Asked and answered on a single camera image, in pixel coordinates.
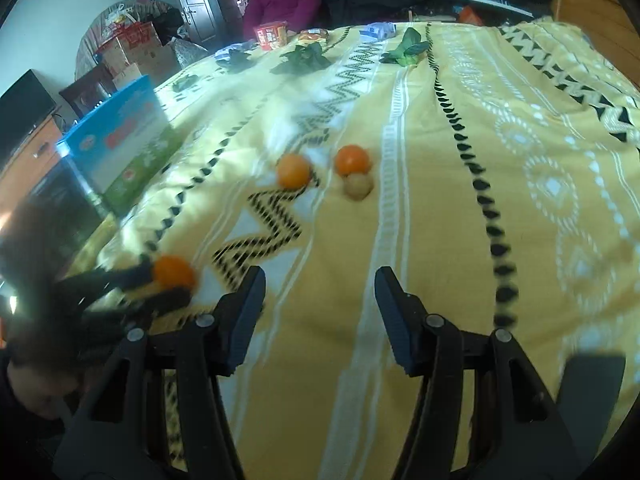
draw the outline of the leafy vegetable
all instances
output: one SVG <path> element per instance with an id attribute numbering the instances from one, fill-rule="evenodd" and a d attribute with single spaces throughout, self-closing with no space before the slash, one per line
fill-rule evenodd
<path id="1" fill-rule="evenodd" d="M 183 90 L 186 90 L 187 88 L 195 85 L 198 79 L 200 78 L 195 74 L 183 75 L 180 79 L 174 81 L 174 84 L 171 85 L 171 88 L 174 90 L 174 92 L 180 93 Z"/>
<path id="2" fill-rule="evenodd" d="M 255 61 L 249 59 L 249 54 L 232 48 L 229 51 L 229 59 L 220 59 L 218 65 L 226 68 L 230 74 L 237 74 L 253 66 Z"/>
<path id="3" fill-rule="evenodd" d="M 380 63 L 397 63 L 400 66 L 416 65 L 420 62 L 420 54 L 429 50 L 429 41 L 420 41 L 420 32 L 409 27 L 402 37 L 400 45 L 380 57 Z"/>
<path id="4" fill-rule="evenodd" d="M 317 42 L 308 46 L 297 45 L 295 50 L 285 52 L 280 57 L 287 59 L 271 69 L 274 74 L 305 75 L 331 65 L 331 62 L 322 55 L 322 47 Z"/>

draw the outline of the drawer handle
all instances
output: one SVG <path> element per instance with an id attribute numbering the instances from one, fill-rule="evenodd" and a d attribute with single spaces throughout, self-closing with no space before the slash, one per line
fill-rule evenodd
<path id="1" fill-rule="evenodd" d="M 43 142 L 42 145 L 38 148 L 38 151 L 33 154 L 33 158 L 39 158 L 44 155 L 44 153 L 49 149 L 49 142 Z"/>

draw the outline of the orange fruit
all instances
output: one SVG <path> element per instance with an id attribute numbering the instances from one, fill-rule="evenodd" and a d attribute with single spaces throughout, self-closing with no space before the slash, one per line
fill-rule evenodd
<path id="1" fill-rule="evenodd" d="M 191 266 L 180 256 L 164 254 L 153 264 L 152 275 L 154 281 L 164 290 L 183 286 L 193 290 L 196 286 L 196 274 Z"/>
<path id="2" fill-rule="evenodd" d="M 284 189 L 300 189 L 311 180 L 311 163 L 302 155 L 287 153 L 278 161 L 276 176 Z"/>
<path id="3" fill-rule="evenodd" d="M 351 173 L 369 173 L 371 160 L 366 150 L 355 144 L 348 144 L 338 150 L 334 165 L 338 174 L 347 176 Z"/>

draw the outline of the wall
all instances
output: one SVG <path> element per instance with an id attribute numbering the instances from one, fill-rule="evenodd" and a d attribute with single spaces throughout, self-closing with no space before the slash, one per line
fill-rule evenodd
<path id="1" fill-rule="evenodd" d="M 0 27 L 0 95 L 31 68 L 62 102 L 58 91 L 74 81 L 80 39 L 96 16 L 118 1 L 18 0 Z"/>

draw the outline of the blue box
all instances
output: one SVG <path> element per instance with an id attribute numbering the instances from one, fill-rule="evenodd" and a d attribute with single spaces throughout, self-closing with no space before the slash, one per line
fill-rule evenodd
<path id="1" fill-rule="evenodd" d="M 365 25 L 360 29 L 360 39 L 362 41 L 382 41 L 388 40 L 396 35 L 396 24 L 391 22 L 375 22 Z"/>
<path id="2" fill-rule="evenodd" d="M 145 75 L 82 118 L 58 151 L 71 156 L 114 213 L 125 216 L 183 140 Z"/>

